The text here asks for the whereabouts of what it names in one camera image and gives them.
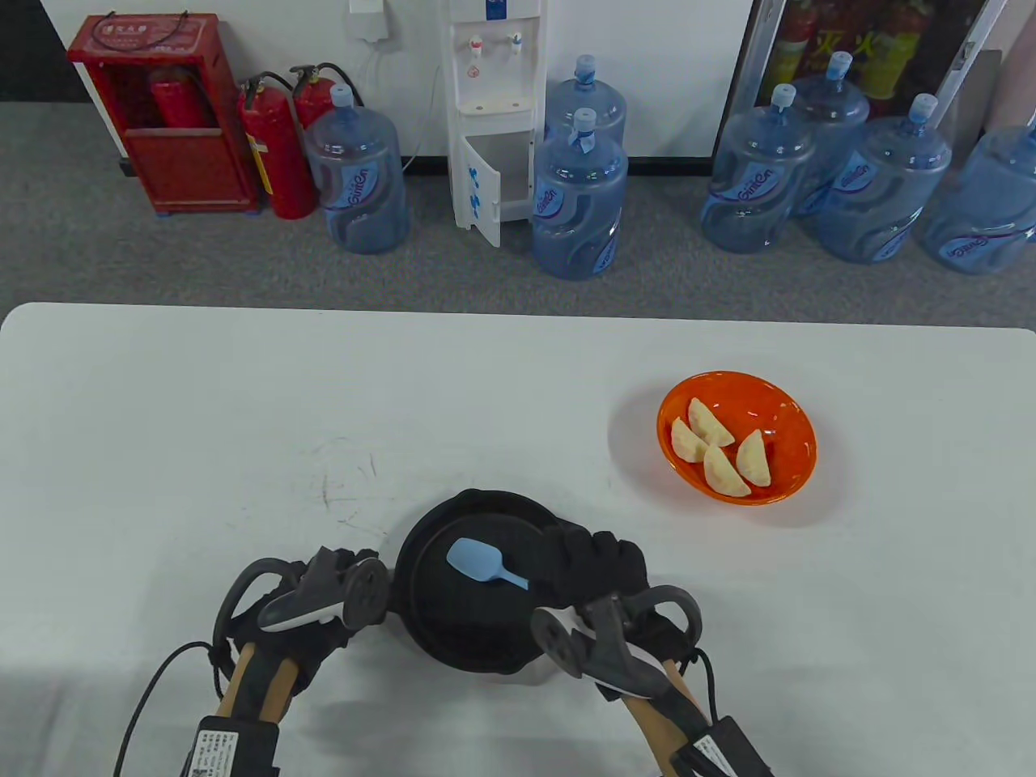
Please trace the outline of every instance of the white table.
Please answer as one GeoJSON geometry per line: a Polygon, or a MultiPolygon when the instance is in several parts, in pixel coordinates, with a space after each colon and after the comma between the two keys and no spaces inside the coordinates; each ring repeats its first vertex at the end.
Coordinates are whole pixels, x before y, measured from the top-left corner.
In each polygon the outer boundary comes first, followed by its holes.
{"type": "MultiPolygon", "coordinates": [[[[477,486],[635,540],[692,592],[721,714],[778,777],[1034,774],[1034,386],[1020,330],[20,308],[0,332],[0,772],[106,773],[157,661],[208,637],[248,562],[322,543],[391,564],[477,486]],[[662,458],[665,392],[720,368],[809,412],[821,462],[796,498],[715,502],[662,458]]],[[[167,678],[130,775],[175,774],[214,709],[200,653],[167,678]]],[[[277,762],[654,771],[588,685],[466,675],[398,624],[326,662],[277,762]]]]}

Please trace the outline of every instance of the white wall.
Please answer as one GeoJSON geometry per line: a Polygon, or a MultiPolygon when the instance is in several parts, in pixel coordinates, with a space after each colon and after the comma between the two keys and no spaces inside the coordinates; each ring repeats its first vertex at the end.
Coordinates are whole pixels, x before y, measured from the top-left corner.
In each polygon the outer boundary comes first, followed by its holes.
{"type": "Polygon", "coordinates": [[[1000,49],[1006,57],[1033,8],[1036,8],[1036,0],[1008,0],[982,48],[1000,49]]]}
{"type": "MultiPolygon", "coordinates": [[[[98,0],[42,0],[67,46],[98,0]]],[[[751,0],[548,0],[549,77],[569,78],[575,58],[595,54],[598,75],[630,105],[626,147],[634,156],[709,156],[737,64],[751,0]]],[[[348,35],[348,0],[206,0],[218,13],[238,79],[259,70],[287,75],[295,64],[332,60],[356,80],[368,104],[399,130],[404,154],[425,127],[428,90],[441,59],[438,0],[385,0],[388,40],[348,35]],[[357,78],[365,73],[366,78],[357,78]]],[[[183,0],[124,0],[120,13],[179,12],[183,0]]],[[[447,153],[442,84],[423,154],[447,153]]]]}

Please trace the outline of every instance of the water bottle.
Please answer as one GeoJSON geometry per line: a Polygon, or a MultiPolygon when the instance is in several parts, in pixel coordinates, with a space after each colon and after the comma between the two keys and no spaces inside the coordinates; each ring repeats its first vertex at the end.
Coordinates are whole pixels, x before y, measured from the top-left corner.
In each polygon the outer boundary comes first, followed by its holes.
{"type": "Polygon", "coordinates": [[[864,127],[816,217],[821,243],[847,262],[876,264],[895,256],[950,166],[952,151],[928,126],[939,100],[918,94],[905,118],[864,127]]]}
{"type": "Polygon", "coordinates": [[[591,108],[575,112],[572,132],[536,154],[533,254],[547,272],[581,281],[615,259],[629,161],[595,132],[591,108]]]}
{"type": "Polygon", "coordinates": [[[788,110],[794,102],[795,87],[778,84],[769,107],[726,122],[701,209],[701,229],[721,249],[762,251],[784,229],[813,155],[812,131],[788,110]]]}
{"type": "Polygon", "coordinates": [[[845,80],[852,65],[852,54],[836,51],[828,62],[826,76],[811,76],[793,84],[796,88],[793,110],[809,122],[816,145],[799,190],[796,217],[814,215],[824,207],[831,182],[845,167],[870,114],[870,103],[863,92],[845,80]]]}
{"type": "Polygon", "coordinates": [[[332,238],[353,254],[392,251],[410,228],[399,138],[392,121],[330,89],[335,110],[306,132],[306,153],[332,238]]]}
{"type": "Polygon", "coordinates": [[[547,95],[544,140],[552,140],[555,134],[567,138],[572,132],[576,111],[592,108],[597,113],[598,139],[607,136],[623,145],[626,99],[614,87],[597,80],[597,60],[589,54],[576,59],[575,76],[556,84],[547,95]]]}
{"type": "Polygon", "coordinates": [[[1013,264],[1036,233],[1036,125],[989,133],[960,176],[936,191],[918,239],[937,261],[970,275],[1013,264]]]}

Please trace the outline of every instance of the orange bowl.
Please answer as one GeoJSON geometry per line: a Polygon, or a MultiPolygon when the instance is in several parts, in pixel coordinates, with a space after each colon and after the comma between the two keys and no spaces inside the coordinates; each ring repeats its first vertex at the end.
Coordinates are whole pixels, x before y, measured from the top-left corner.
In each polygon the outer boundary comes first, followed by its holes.
{"type": "Polygon", "coordinates": [[[786,499],[806,485],[816,466],[816,434],[809,416],[773,383],[743,372],[703,372],[674,386],[658,409],[658,443],[681,478],[701,493],[730,505],[755,507],[786,499]],[[731,464],[745,437],[756,429],[762,430],[770,486],[760,488],[749,483],[752,493],[748,496],[726,496],[709,487],[701,464],[689,464],[677,456],[671,442],[672,422],[683,419],[690,425],[687,406],[694,397],[733,435],[735,441],[723,449],[731,464]]]}

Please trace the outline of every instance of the red cabinet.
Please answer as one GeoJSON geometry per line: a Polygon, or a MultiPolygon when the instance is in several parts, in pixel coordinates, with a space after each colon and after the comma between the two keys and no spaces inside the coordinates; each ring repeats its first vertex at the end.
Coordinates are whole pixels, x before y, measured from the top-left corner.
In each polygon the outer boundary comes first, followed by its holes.
{"type": "Polygon", "coordinates": [[[86,66],[156,211],[259,209],[215,15],[88,17],[68,59],[86,66]],[[198,100],[198,111],[181,115],[204,125],[168,126],[160,100],[171,96],[198,100]]]}

